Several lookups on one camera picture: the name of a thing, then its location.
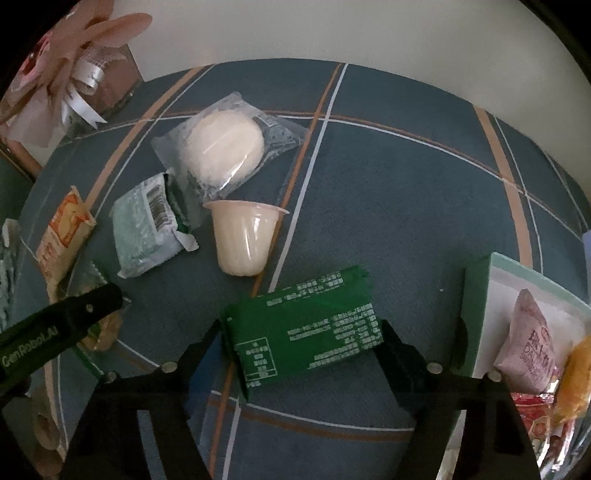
green snack package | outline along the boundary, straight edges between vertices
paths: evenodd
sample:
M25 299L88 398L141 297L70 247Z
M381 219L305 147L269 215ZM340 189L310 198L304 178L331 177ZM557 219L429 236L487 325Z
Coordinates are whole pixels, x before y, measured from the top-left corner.
M382 343L361 267L229 306L222 323L248 388L322 367Z

metal screw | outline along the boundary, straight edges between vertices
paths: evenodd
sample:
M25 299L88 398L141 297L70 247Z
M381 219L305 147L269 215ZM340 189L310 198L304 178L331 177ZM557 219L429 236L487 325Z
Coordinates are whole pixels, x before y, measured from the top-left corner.
M171 374L177 369L176 362L165 362L160 365L160 370L162 370L165 374Z
M443 367L438 363L431 362L430 364L427 364L427 370L433 375L439 375L443 372Z
M117 380L117 374L115 372L107 372L105 374L105 383L113 383Z
M495 383L498 383L503 379L503 377L501 376L501 373L498 370L491 370L490 372L487 373L487 375L488 375L488 378L490 378Z

barcode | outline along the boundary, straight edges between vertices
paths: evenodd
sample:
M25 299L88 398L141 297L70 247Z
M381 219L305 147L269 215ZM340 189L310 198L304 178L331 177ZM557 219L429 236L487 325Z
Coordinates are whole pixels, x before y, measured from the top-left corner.
M146 195L148 199L148 205L150 207L150 213L156 226L156 231L159 231L163 226L171 225L168 212L166 211L166 204L164 199L164 193L162 187L158 184L155 185Z

green box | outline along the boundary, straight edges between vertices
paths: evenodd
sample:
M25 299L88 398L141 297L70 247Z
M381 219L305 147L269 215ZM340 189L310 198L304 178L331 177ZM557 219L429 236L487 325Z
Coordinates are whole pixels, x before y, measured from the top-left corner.
M466 269L452 372L482 378L493 368L523 288L529 289L544 314L557 362L564 366L572 346L591 333L591 307L542 274L493 253ZM463 418L448 448L459 448Z
M379 345L380 321L361 267L229 306L222 321L248 388Z

cup rim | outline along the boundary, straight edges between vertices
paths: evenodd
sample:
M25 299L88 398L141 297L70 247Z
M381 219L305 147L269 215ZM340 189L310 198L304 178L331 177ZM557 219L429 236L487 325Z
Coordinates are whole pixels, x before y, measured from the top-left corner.
M285 210L284 208L278 207L277 205L269 205L268 203L260 203L260 202L249 202L247 200L212 200L211 202L206 202L203 204L203 208L208 210L213 210L213 204L217 203L231 203L234 205L247 205L250 207L261 207L261 208L268 208L272 210L279 210L279 212L283 213L284 215L289 215L290 213Z

